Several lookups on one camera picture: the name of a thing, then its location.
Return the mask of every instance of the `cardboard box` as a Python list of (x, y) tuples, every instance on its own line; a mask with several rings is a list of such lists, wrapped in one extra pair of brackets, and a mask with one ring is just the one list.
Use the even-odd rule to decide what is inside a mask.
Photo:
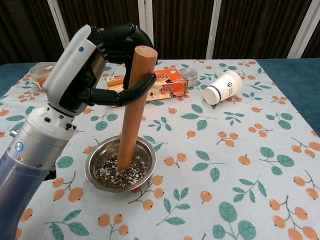
[[(146, 101), (155, 101), (181, 97), (188, 92), (185, 80), (175, 68), (154, 71), (156, 81), (148, 92)], [(125, 75), (106, 77), (107, 87), (110, 90), (121, 92)]]

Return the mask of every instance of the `wooden stick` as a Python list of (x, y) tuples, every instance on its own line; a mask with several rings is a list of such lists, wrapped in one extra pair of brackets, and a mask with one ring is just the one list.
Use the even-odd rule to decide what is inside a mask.
[[(134, 49), (129, 88), (136, 85), (145, 75), (154, 72), (158, 53), (152, 47), (137, 46)], [(148, 93), (125, 107), (121, 140), (116, 166), (125, 170), (130, 167), (138, 137), (141, 118)]]

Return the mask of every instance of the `brown curtain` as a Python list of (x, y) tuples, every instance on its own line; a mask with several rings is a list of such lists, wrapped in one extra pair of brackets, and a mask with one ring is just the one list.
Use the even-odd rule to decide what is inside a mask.
[(204, 59), (213, 5), (213, 0), (153, 0), (159, 59)]
[(57, 61), (63, 47), (46, 0), (0, 0), (0, 65)]
[(84, 25), (105, 28), (139, 25), (137, 0), (58, 0), (70, 39)]
[(302, 58), (320, 58), (320, 21), (302, 54)]
[(212, 58), (286, 58), (312, 0), (223, 0)]

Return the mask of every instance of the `stainless steel bowl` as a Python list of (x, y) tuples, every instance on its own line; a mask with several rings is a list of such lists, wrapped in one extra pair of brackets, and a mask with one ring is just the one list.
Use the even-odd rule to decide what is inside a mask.
[(109, 157), (118, 155), (120, 138), (121, 136), (118, 135), (104, 140), (92, 150), (86, 159), (85, 176), (88, 181), (99, 190), (111, 193), (130, 191), (147, 181), (155, 169), (157, 156), (154, 148), (147, 140), (138, 136), (133, 155), (140, 157), (144, 162), (144, 177), (137, 183), (124, 188), (110, 188), (100, 183), (97, 179), (98, 174), (96, 174), (96, 170)]

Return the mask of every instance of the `robotic hand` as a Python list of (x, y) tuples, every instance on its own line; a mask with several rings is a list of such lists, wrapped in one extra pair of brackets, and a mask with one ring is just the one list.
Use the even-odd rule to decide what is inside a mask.
[[(85, 25), (72, 38), (43, 89), (47, 106), (34, 109), (0, 159), (0, 239), (14, 240), (19, 219), (71, 139), (75, 116), (87, 105), (123, 106), (142, 97), (155, 83), (146, 75), (128, 89), (136, 46), (153, 47), (149, 37), (131, 23), (97, 29)], [(125, 64), (124, 90), (96, 89), (106, 62)]]

